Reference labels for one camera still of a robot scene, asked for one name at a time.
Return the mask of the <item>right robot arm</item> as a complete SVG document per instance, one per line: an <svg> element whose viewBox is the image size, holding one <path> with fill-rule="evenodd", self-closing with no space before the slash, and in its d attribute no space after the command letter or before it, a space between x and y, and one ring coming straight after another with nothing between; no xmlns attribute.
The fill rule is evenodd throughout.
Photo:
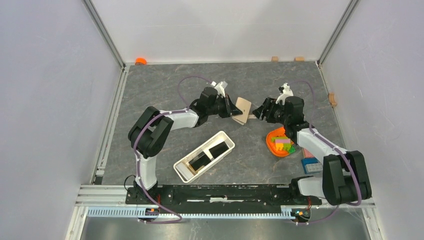
<svg viewBox="0 0 424 240"><path fill-rule="evenodd" d="M283 125L285 135L296 145L309 151L322 165L321 175L292 179L289 199L302 204L309 196L325 199L333 206L359 206L372 197L372 186L364 155L346 150L323 137L305 120L305 102L297 96L284 101L268 97L253 110L253 115L268 123Z"/></svg>

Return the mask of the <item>beige leather card holder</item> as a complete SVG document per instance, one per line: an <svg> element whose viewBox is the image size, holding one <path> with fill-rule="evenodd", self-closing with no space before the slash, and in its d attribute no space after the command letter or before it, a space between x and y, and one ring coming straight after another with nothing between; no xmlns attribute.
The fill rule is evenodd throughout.
<svg viewBox="0 0 424 240"><path fill-rule="evenodd" d="M241 125L245 125L248 120L255 119L256 116L251 112L252 103L242 97L238 97L235 106L241 110L241 114L232 116L232 119Z"/></svg>

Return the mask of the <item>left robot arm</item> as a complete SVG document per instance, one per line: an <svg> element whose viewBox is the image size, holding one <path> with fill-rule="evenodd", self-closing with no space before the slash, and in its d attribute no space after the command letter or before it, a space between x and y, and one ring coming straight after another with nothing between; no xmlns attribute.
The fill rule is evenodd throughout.
<svg viewBox="0 0 424 240"><path fill-rule="evenodd" d="M157 155L163 149L173 130L196 128L210 116L220 118L240 116L243 111L236 107L226 93L214 87L206 87L188 107L180 110L159 110L149 106L128 133L136 162L135 184L138 197L145 204L157 198Z"/></svg>

